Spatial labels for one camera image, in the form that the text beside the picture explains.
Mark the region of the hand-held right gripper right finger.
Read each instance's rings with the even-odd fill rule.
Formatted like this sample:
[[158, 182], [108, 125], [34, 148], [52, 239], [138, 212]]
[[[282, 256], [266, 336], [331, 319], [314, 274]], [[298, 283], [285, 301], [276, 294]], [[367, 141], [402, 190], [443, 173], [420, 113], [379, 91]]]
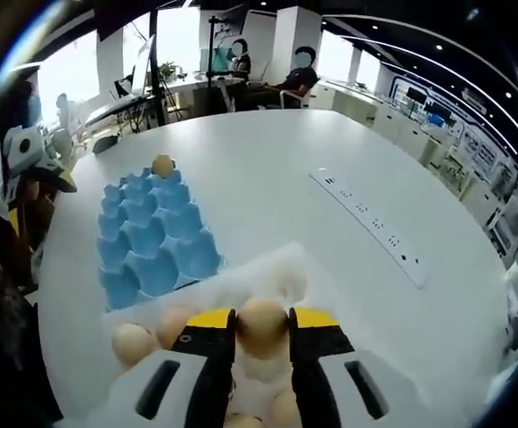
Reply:
[[413, 382], [355, 349], [328, 313], [289, 311], [292, 389], [304, 427], [440, 427]]

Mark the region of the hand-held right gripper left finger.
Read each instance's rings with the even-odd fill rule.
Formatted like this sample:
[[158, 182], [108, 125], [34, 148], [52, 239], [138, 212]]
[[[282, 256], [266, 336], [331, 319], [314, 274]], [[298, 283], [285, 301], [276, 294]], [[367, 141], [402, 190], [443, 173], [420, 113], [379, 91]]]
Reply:
[[221, 427], [234, 383], [234, 309], [191, 318], [171, 350], [120, 376], [85, 427]]

